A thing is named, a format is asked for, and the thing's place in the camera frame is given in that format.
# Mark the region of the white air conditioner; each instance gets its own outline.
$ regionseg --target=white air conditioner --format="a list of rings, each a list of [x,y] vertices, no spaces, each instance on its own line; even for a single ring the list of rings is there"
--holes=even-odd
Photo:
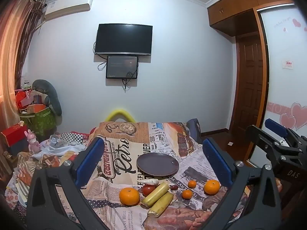
[[[93,0],[56,0],[48,4],[45,19],[48,21],[60,16],[89,11],[92,2]]]

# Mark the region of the sticker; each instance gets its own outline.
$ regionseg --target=sticker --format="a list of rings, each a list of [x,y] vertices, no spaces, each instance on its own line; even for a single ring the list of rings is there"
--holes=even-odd
[[[283,61],[282,68],[293,69],[293,61],[289,61],[289,60]]]

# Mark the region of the pink toy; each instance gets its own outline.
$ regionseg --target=pink toy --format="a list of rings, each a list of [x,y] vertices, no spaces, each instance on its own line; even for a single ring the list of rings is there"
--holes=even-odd
[[[40,145],[39,142],[36,140],[36,135],[30,130],[28,130],[28,132],[25,131],[25,135],[29,143],[29,152],[32,154],[40,152]]]

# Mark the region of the orange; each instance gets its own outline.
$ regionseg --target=orange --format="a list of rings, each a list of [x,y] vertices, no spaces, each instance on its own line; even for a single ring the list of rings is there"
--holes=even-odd
[[[132,206],[140,201],[140,194],[134,188],[124,188],[119,192],[120,202],[127,206]]]
[[[191,199],[192,195],[193,195],[193,192],[189,189],[183,190],[181,193],[182,198],[187,199],[187,200]]]
[[[207,194],[216,194],[220,190],[220,183],[217,180],[208,180],[204,185],[204,192]]]
[[[189,187],[190,189],[196,188],[196,181],[190,180],[190,181],[188,182],[188,187]]]

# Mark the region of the curtain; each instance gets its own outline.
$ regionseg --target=curtain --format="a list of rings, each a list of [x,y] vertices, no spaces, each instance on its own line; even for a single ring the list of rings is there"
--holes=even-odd
[[[30,42],[35,30],[35,27],[43,14],[43,8],[46,0],[37,0],[28,16],[28,20],[21,35],[21,40],[18,48],[18,56],[15,68],[15,88],[21,88],[21,72],[25,63]]]
[[[24,26],[34,3],[31,0],[12,0],[0,18],[0,131],[20,121],[15,103],[14,74],[18,47]],[[1,179],[6,180],[3,169],[11,170],[3,156],[0,142]]]

